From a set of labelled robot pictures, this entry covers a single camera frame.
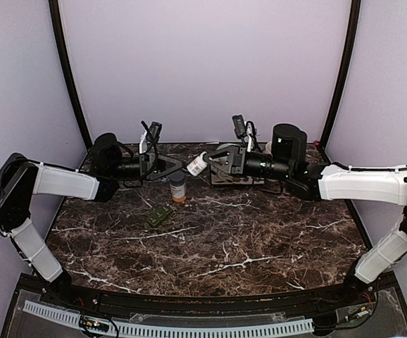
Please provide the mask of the right circuit board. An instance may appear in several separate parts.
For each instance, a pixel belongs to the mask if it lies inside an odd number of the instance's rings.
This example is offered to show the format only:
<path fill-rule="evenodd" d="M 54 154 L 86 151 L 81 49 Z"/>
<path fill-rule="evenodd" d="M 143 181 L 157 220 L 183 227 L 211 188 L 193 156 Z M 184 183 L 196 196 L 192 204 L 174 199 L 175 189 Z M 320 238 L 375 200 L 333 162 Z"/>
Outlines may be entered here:
<path fill-rule="evenodd" d="M 353 313 L 348 313 L 347 315 L 344 316 L 344 320 L 346 322 L 356 320 L 359 318 L 362 318 L 367 315 L 371 315 L 373 311 L 373 307 L 366 307 L 363 306 L 361 308 L 356 309 Z"/>

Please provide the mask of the green pill organizer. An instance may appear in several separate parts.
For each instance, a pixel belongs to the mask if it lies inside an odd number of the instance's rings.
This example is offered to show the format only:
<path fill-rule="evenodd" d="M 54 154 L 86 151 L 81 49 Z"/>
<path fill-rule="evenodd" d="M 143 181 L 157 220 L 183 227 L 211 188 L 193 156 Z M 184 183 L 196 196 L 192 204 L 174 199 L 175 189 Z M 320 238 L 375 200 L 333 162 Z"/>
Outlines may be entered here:
<path fill-rule="evenodd" d="M 162 206 L 155 210 L 147 219 L 146 223 L 149 227 L 160 227 L 172 214 L 174 209 L 169 206 Z"/>

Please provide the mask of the circuit board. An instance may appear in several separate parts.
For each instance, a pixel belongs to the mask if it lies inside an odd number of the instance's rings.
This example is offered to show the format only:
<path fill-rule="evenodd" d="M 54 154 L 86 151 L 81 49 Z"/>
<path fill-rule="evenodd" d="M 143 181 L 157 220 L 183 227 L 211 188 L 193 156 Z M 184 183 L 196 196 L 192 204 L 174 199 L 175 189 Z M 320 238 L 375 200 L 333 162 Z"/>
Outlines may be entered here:
<path fill-rule="evenodd" d="M 110 326 L 103 321 L 87 316 L 80 317 L 78 324 L 80 328 L 88 332 L 107 332 L 110 329 Z"/>
<path fill-rule="evenodd" d="M 344 320 L 346 322 L 356 320 L 359 318 L 362 318 L 367 315 L 371 315 L 373 311 L 373 307 L 366 307 L 363 306 L 361 308 L 356 309 L 353 313 L 348 313 L 347 315 L 344 316 Z"/>

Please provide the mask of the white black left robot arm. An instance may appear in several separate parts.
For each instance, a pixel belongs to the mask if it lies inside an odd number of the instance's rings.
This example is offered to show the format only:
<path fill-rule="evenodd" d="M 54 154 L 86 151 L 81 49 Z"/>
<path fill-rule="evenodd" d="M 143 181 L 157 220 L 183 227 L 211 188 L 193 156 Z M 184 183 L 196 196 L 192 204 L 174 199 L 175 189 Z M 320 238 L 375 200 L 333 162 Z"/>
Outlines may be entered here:
<path fill-rule="evenodd" d="M 158 150 L 157 132 L 143 134 L 139 153 L 119 142 L 113 133 L 96 138 L 89 149 L 88 172 L 46 164 L 20 153 L 9 156 L 0 169 L 0 233 L 34 271 L 50 285 L 49 293 L 62 307 L 77 302 L 71 277 L 35 228 L 30 207 L 37 195 L 107 202 L 122 182 L 154 181 L 182 168 L 182 162 Z"/>

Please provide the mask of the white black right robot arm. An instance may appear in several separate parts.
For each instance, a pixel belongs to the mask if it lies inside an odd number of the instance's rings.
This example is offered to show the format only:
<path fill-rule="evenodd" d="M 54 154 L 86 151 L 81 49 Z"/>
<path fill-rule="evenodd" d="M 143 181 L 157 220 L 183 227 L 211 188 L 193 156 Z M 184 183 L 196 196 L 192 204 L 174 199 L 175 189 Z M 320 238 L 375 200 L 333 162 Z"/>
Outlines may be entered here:
<path fill-rule="evenodd" d="M 307 201 L 361 200 L 403 206 L 403 216 L 371 250 L 363 254 L 344 284 L 338 300 L 356 303 L 365 286 L 407 254 L 407 165 L 390 168 L 356 168 L 338 162 L 306 162 L 307 135 L 286 123 L 273 128 L 270 153 L 248 150 L 245 144 L 229 145 L 206 153 L 203 160 L 232 176 L 259 177 L 285 183 L 294 196 Z"/>

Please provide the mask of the black corner post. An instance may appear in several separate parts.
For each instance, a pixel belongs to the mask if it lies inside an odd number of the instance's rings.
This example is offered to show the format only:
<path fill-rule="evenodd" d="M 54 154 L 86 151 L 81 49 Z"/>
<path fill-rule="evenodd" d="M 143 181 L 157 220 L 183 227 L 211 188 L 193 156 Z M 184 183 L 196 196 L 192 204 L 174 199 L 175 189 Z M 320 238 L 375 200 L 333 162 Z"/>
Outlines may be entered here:
<path fill-rule="evenodd" d="M 337 113 L 342 101 L 342 95 L 344 93 L 345 84 L 349 74 L 351 58 L 353 54 L 354 44 L 356 41 L 356 33 L 358 29 L 360 12 L 361 12 L 361 0 L 352 0 L 350 5 L 349 19 L 347 23 L 342 58 L 340 61 L 339 71 L 337 74 L 337 80 L 335 82 L 332 100 L 327 113 L 323 132 L 319 140 L 319 148 L 321 151 L 325 151 L 327 148 L 334 128 Z"/>
<path fill-rule="evenodd" d="M 49 0 L 49 12 L 51 17 L 51 25 L 54 31 L 54 39 L 58 58 L 61 64 L 63 79 L 65 81 L 66 89 L 73 109 L 75 121 L 80 131 L 85 149 L 89 149 L 92 145 L 92 138 L 87 127 L 82 106 L 80 103 L 79 94 L 75 84 L 73 69 L 70 64 L 68 55 L 68 48 L 66 46 L 65 32 L 63 29 L 63 22 L 60 11 L 60 3 L 57 0 Z"/>

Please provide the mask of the black left corner post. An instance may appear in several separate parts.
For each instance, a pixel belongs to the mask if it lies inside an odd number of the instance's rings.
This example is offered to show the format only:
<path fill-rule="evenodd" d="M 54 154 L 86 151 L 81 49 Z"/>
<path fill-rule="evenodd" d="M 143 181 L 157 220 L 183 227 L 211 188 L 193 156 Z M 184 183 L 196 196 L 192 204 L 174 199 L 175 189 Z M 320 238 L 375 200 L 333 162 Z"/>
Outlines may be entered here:
<path fill-rule="evenodd" d="M 66 46 L 65 32 L 63 29 L 63 22 L 60 11 L 60 3 L 57 0 L 49 0 L 49 12 L 51 17 L 51 25 L 54 31 L 54 39 L 58 58 L 61 64 L 63 79 L 65 81 L 66 89 L 73 109 L 75 121 L 80 131 L 85 149 L 89 149 L 92 145 L 92 138 L 87 127 L 82 106 L 80 103 L 79 94 L 75 84 L 73 69 L 70 64 L 68 55 L 68 48 Z"/>

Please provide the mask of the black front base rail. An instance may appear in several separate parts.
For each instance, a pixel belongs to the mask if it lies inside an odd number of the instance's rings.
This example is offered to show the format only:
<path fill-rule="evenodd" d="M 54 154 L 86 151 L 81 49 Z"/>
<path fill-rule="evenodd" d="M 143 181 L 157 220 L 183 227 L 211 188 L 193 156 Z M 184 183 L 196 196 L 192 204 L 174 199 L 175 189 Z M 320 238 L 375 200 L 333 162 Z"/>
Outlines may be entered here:
<path fill-rule="evenodd" d="M 135 314 L 186 318 L 268 317 L 286 321 L 312 319 L 314 332 L 293 337 L 407 337 L 407 305 L 393 273 L 383 274 L 351 303 L 341 300 L 340 285 L 298 292 L 235 297 L 136 295 L 72 286 L 62 300 L 40 279 L 21 275 L 1 331 L 2 337 L 91 337 L 22 311 L 25 301 L 77 311 L 81 315 L 129 320 Z M 363 306 L 371 315 L 346 322 Z"/>

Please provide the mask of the cream floral ceramic mug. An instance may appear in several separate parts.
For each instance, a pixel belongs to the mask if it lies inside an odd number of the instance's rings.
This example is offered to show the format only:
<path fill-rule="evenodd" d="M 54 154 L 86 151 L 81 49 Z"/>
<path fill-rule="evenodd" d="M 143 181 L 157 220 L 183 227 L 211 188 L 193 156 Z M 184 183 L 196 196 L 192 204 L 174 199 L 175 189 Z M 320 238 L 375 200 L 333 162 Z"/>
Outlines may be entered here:
<path fill-rule="evenodd" d="M 270 154 L 271 151 L 272 151 L 272 142 L 267 142 L 267 143 L 265 144 L 265 152 L 266 152 L 267 154 Z"/>

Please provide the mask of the floral square ceramic plate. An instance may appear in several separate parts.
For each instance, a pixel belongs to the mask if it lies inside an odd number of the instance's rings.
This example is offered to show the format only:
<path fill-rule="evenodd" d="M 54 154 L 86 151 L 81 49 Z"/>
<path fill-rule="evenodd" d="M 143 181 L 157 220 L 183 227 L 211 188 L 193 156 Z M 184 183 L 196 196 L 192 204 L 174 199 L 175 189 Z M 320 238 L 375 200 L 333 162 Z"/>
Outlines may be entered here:
<path fill-rule="evenodd" d="M 255 184 L 261 180 L 284 180 L 287 178 L 288 165 L 286 162 L 274 159 L 271 154 L 248 151 L 246 146 L 242 147 L 246 148 L 244 174 L 230 175 L 211 170 L 211 173 L 215 173 L 218 177 L 217 182 L 228 181 L 231 183 L 241 182 L 242 184 Z"/>

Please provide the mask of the black right corner post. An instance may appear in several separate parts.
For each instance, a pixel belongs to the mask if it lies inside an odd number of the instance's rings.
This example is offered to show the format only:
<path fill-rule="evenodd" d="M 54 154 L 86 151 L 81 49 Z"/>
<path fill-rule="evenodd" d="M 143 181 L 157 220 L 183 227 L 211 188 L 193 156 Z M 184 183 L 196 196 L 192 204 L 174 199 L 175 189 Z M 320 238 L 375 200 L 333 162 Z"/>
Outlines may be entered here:
<path fill-rule="evenodd" d="M 361 0 L 352 0 L 350 5 L 349 19 L 347 23 L 342 58 L 340 61 L 339 71 L 337 74 L 337 80 L 335 82 L 332 100 L 327 113 L 323 132 L 319 140 L 319 148 L 321 151 L 325 151 L 327 148 L 334 128 L 337 113 L 342 101 L 342 95 L 344 93 L 345 84 L 349 74 L 351 58 L 353 54 L 354 44 L 356 41 L 356 33 L 358 29 L 360 12 L 361 12 Z"/>

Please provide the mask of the orange grey-capped pill bottle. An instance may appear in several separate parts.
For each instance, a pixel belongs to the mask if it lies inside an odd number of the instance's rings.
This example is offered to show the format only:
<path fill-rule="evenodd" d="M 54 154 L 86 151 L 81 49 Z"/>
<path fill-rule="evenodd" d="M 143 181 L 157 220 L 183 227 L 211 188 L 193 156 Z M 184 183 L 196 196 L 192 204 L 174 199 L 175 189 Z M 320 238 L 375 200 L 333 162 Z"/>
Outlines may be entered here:
<path fill-rule="evenodd" d="M 182 171 L 176 171 L 168 176 L 171 197 L 174 202 L 181 203 L 186 200 L 186 176 Z"/>

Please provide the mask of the plain teal ceramic bowl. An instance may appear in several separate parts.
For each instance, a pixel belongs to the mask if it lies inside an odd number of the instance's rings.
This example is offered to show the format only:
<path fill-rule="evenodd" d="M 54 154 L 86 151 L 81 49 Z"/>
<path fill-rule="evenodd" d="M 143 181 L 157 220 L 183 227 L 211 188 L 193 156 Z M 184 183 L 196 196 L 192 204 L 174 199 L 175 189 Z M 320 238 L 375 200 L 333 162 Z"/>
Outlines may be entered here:
<path fill-rule="evenodd" d="M 218 147 L 216 148 L 217 151 L 225 151 L 225 152 L 233 152 L 238 150 L 240 147 L 240 144 L 238 143 L 223 143 L 219 144 Z"/>

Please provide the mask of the small white pill bottle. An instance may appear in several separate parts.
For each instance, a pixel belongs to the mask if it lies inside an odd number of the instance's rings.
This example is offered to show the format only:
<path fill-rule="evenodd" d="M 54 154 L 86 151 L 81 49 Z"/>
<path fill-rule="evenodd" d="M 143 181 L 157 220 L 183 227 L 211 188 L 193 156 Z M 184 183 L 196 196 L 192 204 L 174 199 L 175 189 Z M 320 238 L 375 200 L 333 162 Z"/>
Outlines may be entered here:
<path fill-rule="evenodd" d="M 200 153 L 192 162 L 187 165 L 187 171 L 194 177 L 202 173 L 208 166 L 207 162 L 204 160 L 206 152 Z"/>

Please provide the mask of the left circuit board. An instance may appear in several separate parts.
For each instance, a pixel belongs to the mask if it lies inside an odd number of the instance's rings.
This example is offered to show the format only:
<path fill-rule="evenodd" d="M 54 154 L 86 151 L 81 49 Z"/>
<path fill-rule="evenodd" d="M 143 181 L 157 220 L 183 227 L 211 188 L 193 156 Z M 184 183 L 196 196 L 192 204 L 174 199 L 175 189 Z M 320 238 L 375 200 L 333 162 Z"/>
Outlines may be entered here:
<path fill-rule="evenodd" d="M 80 317 L 78 324 L 80 328 L 88 332 L 107 332 L 110 329 L 110 326 L 103 321 L 87 316 Z"/>

